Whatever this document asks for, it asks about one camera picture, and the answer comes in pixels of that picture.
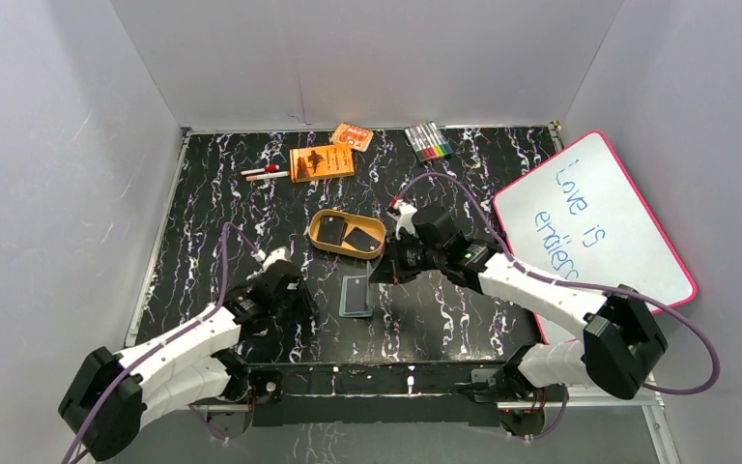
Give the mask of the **mint green card holder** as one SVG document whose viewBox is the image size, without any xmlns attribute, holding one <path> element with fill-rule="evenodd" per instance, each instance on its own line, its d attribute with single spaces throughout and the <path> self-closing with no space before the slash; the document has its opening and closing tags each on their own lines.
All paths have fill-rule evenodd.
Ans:
<svg viewBox="0 0 742 464">
<path fill-rule="evenodd" d="M 342 279 L 339 316 L 356 319 L 370 318 L 374 312 L 371 296 L 368 275 L 345 275 Z"/>
</svg>

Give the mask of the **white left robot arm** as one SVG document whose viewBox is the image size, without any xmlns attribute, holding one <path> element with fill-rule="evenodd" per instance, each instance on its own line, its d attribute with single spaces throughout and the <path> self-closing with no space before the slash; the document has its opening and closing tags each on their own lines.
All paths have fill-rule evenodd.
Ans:
<svg viewBox="0 0 742 464">
<path fill-rule="evenodd" d="M 259 256 L 257 276 L 177 328 L 117 353 L 100 347 L 84 359 L 58 407 L 76 435 L 67 462 L 83 454 L 110 459 L 146 425 L 199 400 L 260 396 L 259 377 L 234 348 L 308 318 L 315 305 L 288 248 Z"/>
</svg>

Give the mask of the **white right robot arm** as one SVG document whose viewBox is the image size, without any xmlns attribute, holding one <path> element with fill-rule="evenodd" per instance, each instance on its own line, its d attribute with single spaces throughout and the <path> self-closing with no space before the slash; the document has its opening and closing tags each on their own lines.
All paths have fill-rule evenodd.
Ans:
<svg viewBox="0 0 742 464">
<path fill-rule="evenodd" d="M 441 207 L 418 209 L 401 200 L 388 207 L 394 230 L 369 277 L 404 284 L 440 272 L 453 284 L 516 304 L 559 323 L 573 340 L 518 349 L 485 386 L 519 400 L 552 385 L 597 387 L 631 399 L 668 343 L 646 305 L 629 287 L 584 289 L 508 256 L 496 244 L 466 237 Z"/>
</svg>

